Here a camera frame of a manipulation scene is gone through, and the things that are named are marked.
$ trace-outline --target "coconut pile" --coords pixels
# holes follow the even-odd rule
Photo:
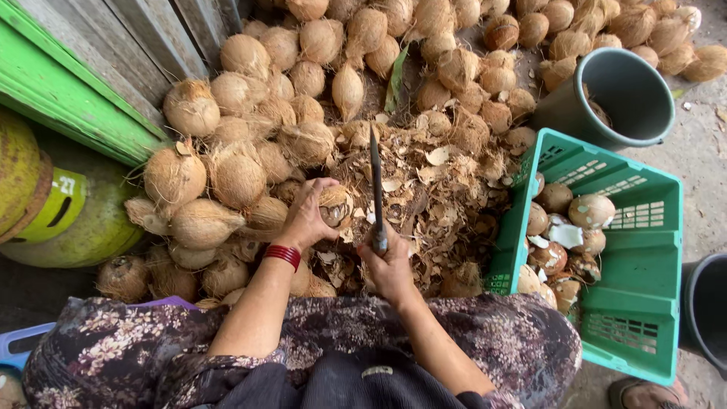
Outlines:
[[[520,267],[519,293],[540,293],[563,315],[579,300],[582,285],[601,280],[596,258],[606,248],[603,233],[616,215],[608,197],[573,192],[562,183],[545,183],[536,174],[538,191],[530,203],[525,248],[527,264]]]
[[[258,0],[255,13],[265,18],[245,21],[224,43],[224,71],[211,81],[185,79],[166,96],[164,115],[179,140],[146,164],[146,196],[125,204],[129,219],[163,244],[144,260],[107,262],[102,293],[126,302],[150,293],[204,308],[229,303],[279,233],[300,184],[322,176],[341,182],[319,200],[340,238],[303,255],[291,295],[375,293],[355,252],[374,222],[370,129],[382,159],[384,215],[411,241],[417,287],[427,297],[481,293],[480,267],[511,206],[518,157],[536,140],[523,126],[536,98],[518,87],[512,48],[550,44],[540,73],[550,91],[598,47],[635,47],[645,57],[649,49],[661,65],[690,44],[700,20],[699,10],[670,0],[577,3]],[[489,52],[460,41],[464,31],[477,31]],[[395,61],[408,46],[406,64],[422,84],[389,116],[372,91],[401,77]],[[726,69],[727,50],[707,46],[679,72],[707,81]]]

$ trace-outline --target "red bangle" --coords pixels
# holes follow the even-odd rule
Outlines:
[[[265,255],[263,256],[263,258],[266,257],[282,258],[283,260],[292,264],[293,267],[295,267],[295,272],[298,272],[298,266],[300,265],[300,253],[293,247],[269,245],[268,249],[265,251]]]

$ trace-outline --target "green plastic crate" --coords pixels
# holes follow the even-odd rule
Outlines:
[[[560,132],[540,130],[522,156],[513,208],[502,217],[497,251],[483,279],[493,293],[517,291],[519,268],[527,260],[525,230],[536,171],[548,183],[568,185],[575,196],[604,194],[616,206],[614,221],[604,229],[603,279],[582,290],[583,359],[671,384],[679,329],[681,182]]]

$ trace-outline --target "yellow-green gas cylinder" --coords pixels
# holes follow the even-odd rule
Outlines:
[[[128,250],[143,235],[124,210],[139,194],[124,179],[129,170],[47,128],[34,130],[54,166],[52,187],[40,213],[0,253],[31,266],[71,268]]]
[[[40,176],[40,150],[33,131],[0,107],[0,235],[25,214]]]

